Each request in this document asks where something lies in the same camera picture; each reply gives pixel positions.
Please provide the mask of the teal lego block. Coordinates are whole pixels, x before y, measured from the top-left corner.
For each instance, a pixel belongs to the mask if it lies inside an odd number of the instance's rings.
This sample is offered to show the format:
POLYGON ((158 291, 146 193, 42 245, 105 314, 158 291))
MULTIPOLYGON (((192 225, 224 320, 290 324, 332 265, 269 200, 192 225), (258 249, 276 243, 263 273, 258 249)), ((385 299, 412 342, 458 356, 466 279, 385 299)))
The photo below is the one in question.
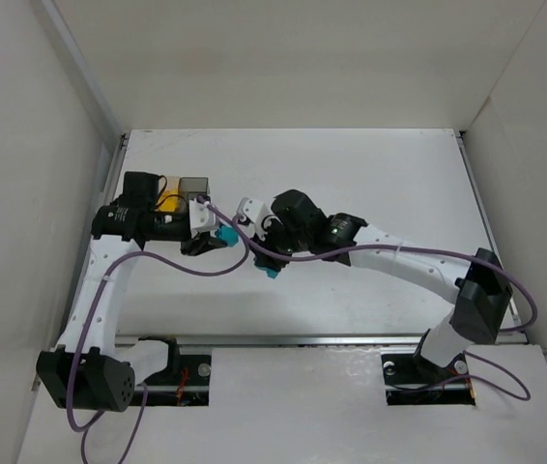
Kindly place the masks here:
POLYGON ((216 238, 222 241, 226 247, 234 247, 239 242, 237 231, 228 225, 220 225, 216 231, 216 238))

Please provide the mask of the teal lego piece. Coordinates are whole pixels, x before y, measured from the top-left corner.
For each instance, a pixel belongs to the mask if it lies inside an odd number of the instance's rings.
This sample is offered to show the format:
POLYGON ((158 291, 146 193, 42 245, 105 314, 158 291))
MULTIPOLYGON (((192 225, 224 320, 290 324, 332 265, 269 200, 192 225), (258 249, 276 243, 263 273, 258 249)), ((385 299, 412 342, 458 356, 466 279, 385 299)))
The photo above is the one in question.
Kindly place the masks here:
POLYGON ((286 266, 285 262, 255 257, 253 264, 256 269, 263 272, 268 278, 275 279, 286 266))

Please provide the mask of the yellow round lego with sticker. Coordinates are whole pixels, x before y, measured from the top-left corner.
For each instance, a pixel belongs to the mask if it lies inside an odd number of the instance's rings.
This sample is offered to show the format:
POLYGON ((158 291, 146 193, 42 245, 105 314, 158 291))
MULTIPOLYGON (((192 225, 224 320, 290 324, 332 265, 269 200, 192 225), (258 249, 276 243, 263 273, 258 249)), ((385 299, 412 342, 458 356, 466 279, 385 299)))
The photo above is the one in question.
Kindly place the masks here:
POLYGON ((165 189, 158 199, 156 210, 162 213, 182 213, 187 208, 187 200, 176 190, 165 189))

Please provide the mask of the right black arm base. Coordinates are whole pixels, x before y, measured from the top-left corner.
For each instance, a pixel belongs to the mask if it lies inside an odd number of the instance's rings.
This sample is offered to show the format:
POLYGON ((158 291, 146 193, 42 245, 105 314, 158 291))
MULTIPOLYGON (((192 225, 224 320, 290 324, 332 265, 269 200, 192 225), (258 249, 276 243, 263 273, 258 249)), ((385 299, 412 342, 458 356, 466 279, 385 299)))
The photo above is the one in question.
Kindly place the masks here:
POLYGON ((384 353, 381 361, 388 406, 475 406, 463 354, 447 367, 438 367, 412 353, 384 353))

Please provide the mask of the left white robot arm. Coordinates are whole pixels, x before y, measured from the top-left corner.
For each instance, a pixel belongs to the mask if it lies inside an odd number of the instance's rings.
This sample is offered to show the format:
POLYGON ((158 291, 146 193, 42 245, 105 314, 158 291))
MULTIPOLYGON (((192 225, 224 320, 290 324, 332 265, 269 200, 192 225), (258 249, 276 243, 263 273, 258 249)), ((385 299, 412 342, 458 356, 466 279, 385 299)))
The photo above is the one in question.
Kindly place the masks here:
POLYGON ((195 200, 183 212, 111 204, 94 217, 89 263, 72 315, 36 370, 55 404, 68 411, 125 411, 138 385, 171 365, 165 339, 144 338, 126 350, 115 337, 130 275, 151 241, 177 242, 185 254, 224 247, 219 221, 195 200))

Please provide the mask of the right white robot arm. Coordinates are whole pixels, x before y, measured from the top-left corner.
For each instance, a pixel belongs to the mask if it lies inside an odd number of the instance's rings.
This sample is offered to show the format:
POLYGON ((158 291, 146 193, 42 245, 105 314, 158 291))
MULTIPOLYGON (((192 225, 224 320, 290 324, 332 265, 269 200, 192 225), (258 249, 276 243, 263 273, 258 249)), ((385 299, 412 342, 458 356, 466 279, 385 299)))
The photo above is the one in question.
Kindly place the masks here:
POLYGON ((512 296, 496 254, 432 254, 347 213, 326 215, 303 192, 290 189, 272 205, 248 199, 239 209, 254 226, 255 264, 276 276, 299 252, 351 268, 382 272, 417 285, 452 305, 427 331, 417 356, 448 367, 473 344, 496 341, 512 296))

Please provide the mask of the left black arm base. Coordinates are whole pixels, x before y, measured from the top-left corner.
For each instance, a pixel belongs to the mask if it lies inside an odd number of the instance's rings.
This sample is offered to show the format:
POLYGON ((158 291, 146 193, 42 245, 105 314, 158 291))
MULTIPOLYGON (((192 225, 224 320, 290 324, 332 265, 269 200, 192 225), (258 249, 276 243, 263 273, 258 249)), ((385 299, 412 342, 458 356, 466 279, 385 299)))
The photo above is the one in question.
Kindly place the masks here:
POLYGON ((209 405, 211 349, 182 346, 172 336, 120 337, 116 342, 117 355, 141 341, 161 342, 168 350, 166 367, 144 380, 148 386, 148 407, 209 405))

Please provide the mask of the orange transparent container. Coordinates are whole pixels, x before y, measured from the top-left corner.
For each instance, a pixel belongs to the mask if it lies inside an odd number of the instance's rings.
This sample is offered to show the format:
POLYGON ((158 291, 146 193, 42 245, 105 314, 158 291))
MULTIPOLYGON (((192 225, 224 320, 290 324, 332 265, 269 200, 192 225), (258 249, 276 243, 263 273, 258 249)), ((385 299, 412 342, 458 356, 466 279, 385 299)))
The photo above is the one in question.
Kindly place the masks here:
POLYGON ((184 213, 187 208, 186 195, 181 190, 181 177, 159 175, 158 198, 155 210, 160 213, 184 213))

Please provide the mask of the grey transparent container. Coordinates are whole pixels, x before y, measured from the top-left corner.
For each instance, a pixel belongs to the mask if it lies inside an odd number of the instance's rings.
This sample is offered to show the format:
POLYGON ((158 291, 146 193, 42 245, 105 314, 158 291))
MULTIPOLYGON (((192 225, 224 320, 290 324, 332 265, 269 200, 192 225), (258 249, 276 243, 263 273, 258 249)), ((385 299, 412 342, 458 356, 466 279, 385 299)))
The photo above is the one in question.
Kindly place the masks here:
POLYGON ((209 178, 196 176, 181 177, 178 192, 186 201, 198 200, 200 197, 209 199, 211 197, 209 178))

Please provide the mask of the aluminium frame rail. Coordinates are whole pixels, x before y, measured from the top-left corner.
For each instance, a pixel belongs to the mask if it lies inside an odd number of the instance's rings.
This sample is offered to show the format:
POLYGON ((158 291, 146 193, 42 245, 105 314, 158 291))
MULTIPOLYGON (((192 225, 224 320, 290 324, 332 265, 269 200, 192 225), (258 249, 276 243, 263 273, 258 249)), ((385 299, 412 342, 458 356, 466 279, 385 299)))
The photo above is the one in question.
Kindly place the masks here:
MULTIPOLYGON (((328 213, 347 212, 420 247, 474 253, 495 242, 457 130, 132 130, 114 152, 104 196, 142 170, 206 176, 227 214, 245 197, 300 189, 328 213)), ((269 278, 240 246, 184 258, 150 244, 135 262, 117 332, 212 344, 412 342, 449 305, 400 279, 323 262, 269 278), (155 256, 166 258, 159 263, 155 256)))

